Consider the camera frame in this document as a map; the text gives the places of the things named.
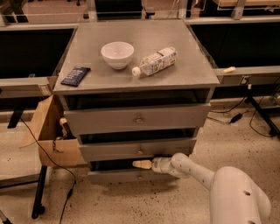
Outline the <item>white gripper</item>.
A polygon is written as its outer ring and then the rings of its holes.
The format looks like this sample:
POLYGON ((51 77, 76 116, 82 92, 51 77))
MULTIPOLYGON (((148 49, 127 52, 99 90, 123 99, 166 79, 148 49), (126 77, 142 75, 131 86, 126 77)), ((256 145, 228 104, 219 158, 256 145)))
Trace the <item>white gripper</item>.
POLYGON ((152 162, 150 160, 137 160, 133 161, 132 165, 146 170, 151 168, 156 173, 172 174, 174 172, 170 157, 155 157, 152 162))

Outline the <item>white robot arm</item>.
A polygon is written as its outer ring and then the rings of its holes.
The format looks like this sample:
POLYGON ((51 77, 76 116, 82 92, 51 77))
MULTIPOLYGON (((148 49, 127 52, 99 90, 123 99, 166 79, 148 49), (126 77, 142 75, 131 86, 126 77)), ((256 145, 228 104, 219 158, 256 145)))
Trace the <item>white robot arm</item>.
POLYGON ((211 171, 187 155, 135 160, 132 165, 176 178, 192 176, 209 191, 211 224, 263 224, 271 213, 270 199, 244 171, 224 166, 211 171))

